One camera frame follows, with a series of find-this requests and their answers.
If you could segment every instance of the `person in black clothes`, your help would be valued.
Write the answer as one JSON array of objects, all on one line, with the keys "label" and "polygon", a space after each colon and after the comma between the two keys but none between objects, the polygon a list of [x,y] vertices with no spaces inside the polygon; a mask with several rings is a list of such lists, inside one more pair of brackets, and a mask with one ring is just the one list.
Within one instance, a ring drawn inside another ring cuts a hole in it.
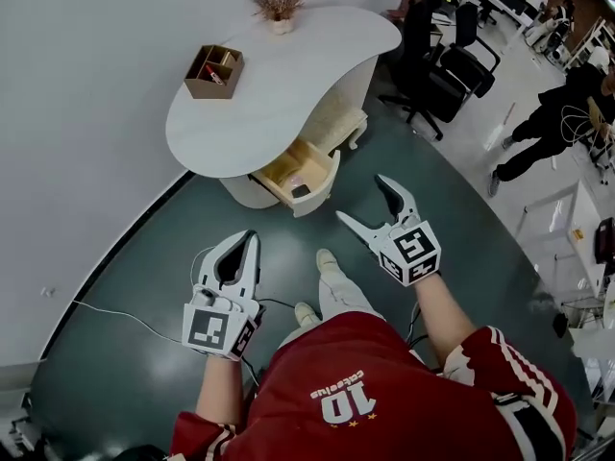
[{"label": "person in black clothes", "polygon": [[538,94],[540,107],[504,139],[502,146],[506,150],[516,142],[539,140],[498,165],[491,173],[489,196],[496,195],[500,182],[518,178],[540,158],[561,154],[584,136],[597,132],[606,141],[615,120],[614,93],[615,69],[604,75],[586,63],[571,69],[562,87]]}]

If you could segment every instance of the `chair leg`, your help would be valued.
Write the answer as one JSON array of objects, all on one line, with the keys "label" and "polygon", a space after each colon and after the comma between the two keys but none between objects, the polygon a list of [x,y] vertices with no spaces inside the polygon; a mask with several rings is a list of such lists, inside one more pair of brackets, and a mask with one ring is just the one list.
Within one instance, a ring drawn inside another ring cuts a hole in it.
[{"label": "chair leg", "polygon": [[406,123],[409,125],[412,122],[412,118],[418,111],[416,109],[409,109],[407,112]]},{"label": "chair leg", "polygon": [[430,124],[430,126],[434,129],[435,140],[439,142],[444,136],[442,134],[442,131],[440,130],[440,127],[436,125],[435,121],[433,120],[431,115],[426,110],[423,109],[423,110],[420,110],[419,112],[421,113],[421,116],[423,116],[427,120],[427,122]]}]

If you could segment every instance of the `vase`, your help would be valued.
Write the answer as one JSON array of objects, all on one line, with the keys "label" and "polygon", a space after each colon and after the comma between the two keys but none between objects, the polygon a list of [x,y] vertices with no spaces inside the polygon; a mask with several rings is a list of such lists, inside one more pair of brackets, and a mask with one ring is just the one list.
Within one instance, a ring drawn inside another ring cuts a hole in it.
[{"label": "vase", "polygon": [[271,32],[278,36],[290,33],[294,28],[293,19],[270,20],[269,22],[271,23]]}]

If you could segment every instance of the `white wall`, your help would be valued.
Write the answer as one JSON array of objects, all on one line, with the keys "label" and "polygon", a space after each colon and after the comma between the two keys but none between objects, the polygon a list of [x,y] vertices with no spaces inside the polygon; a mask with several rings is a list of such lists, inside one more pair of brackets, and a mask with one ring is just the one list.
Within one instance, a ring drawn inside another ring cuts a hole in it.
[{"label": "white wall", "polygon": [[164,139],[171,100],[198,46],[253,12],[249,0],[0,0],[0,366],[38,359],[99,259],[182,174]]}]

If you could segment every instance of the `gray floor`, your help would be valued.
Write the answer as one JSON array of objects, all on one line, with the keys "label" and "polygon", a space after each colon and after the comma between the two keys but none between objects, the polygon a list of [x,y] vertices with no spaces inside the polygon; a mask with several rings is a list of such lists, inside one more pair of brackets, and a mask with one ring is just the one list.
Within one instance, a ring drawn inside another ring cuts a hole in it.
[{"label": "gray floor", "polygon": [[[334,216],[336,209],[374,223],[387,216],[373,182],[382,173],[414,194],[443,248],[443,277],[470,317],[479,326],[502,329],[529,360],[562,382],[577,405],[579,425],[593,430],[582,364],[570,352],[570,336],[555,336],[555,311],[516,242],[429,143],[409,134],[378,101],[368,99],[366,110],[368,132],[357,151],[342,152],[332,196],[316,212],[294,219],[283,206],[251,210],[235,203],[219,182],[195,179],[134,237],[86,302],[131,312],[179,338],[193,256],[236,231],[254,229],[262,242],[260,298],[316,304],[314,255],[327,247],[373,306],[405,333],[414,291],[380,270]],[[271,303],[248,359],[265,366],[294,327],[292,311]],[[433,363],[429,343],[417,350]],[[35,378],[34,417],[68,457],[107,457],[146,443],[168,449],[175,416],[193,406],[204,365],[203,356],[130,319],[80,307]]]}]

